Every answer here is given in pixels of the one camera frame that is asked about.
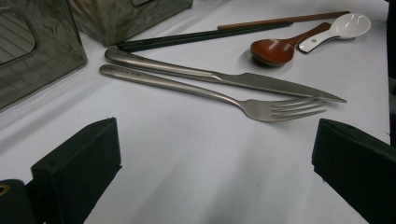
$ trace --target white surface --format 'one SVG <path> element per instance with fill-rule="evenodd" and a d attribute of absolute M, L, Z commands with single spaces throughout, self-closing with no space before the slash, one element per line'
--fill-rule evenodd
<path fill-rule="evenodd" d="M 232 105 L 103 77 L 98 68 L 106 63 L 106 48 L 81 34 L 87 66 L 0 114 L 0 179 L 27 183 L 36 161 L 84 126 L 115 117 L 122 169 L 86 223 L 365 223 L 314 173 L 311 154 L 320 118 L 389 142 L 387 2 L 195 0 L 192 9 L 134 39 L 343 10 L 368 16 L 370 31 L 329 41 L 307 55 L 296 51 L 279 68 L 254 63 L 250 44 L 296 36 L 323 21 L 136 53 L 222 73 L 277 77 L 348 100 L 328 103 L 328 111 L 314 117 L 271 124 L 249 119 Z M 237 99 L 289 98 L 170 78 Z"/>

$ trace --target brown spoon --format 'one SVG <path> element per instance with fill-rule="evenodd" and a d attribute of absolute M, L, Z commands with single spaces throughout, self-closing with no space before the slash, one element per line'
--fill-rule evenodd
<path fill-rule="evenodd" d="M 250 46 L 250 53 L 261 63 L 282 66 L 293 58 L 296 45 L 312 35 L 329 30 L 331 25 L 323 22 L 314 29 L 289 39 L 263 39 Z"/>

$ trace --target black chopsticks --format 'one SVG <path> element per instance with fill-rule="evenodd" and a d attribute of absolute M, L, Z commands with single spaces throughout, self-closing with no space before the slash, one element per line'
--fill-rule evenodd
<path fill-rule="evenodd" d="M 287 27 L 287 26 L 291 26 L 292 24 L 293 22 L 291 21 L 283 21 L 283 22 L 265 24 L 265 25 L 248 27 L 248 28 L 215 30 L 215 31 L 206 31 L 206 32 L 192 33 L 186 35 L 169 35 L 165 37 L 157 37 L 157 38 L 135 40 L 135 41 L 125 41 L 119 43 L 117 45 L 117 48 L 128 52 L 135 52 L 139 50 L 156 49 L 156 48 L 186 44 L 186 43 L 197 42 L 208 39 L 222 38 L 232 35 L 244 35 L 259 31 Z"/>

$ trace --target white spoon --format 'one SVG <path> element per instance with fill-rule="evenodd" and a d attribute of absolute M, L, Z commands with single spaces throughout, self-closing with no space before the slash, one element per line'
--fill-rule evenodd
<path fill-rule="evenodd" d="M 370 30 L 370 27 L 370 19 L 366 16 L 357 13 L 346 14 L 335 20 L 329 30 L 307 38 L 299 44 L 298 48 L 302 52 L 309 53 L 312 49 L 328 39 L 354 38 L 358 35 L 364 35 Z"/>

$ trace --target knife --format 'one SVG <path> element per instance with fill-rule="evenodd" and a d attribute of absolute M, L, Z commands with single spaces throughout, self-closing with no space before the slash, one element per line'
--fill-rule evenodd
<path fill-rule="evenodd" d="M 323 100 L 335 101 L 339 103 L 347 102 L 346 100 L 325 91 L 320 91 L 301 84 L 257 74 L 244 73 L 241 75 L 226 75 L 213 71 L 189 68 L 170 63 L 162 63 L 113 48 L 106 50 L 105 57 L 111 63 L 150 72 L 163 73 L 171 76 L 187 77 L 201 81 L 235 85 L 288 95 L 305 97 L 319 96 Z"/>

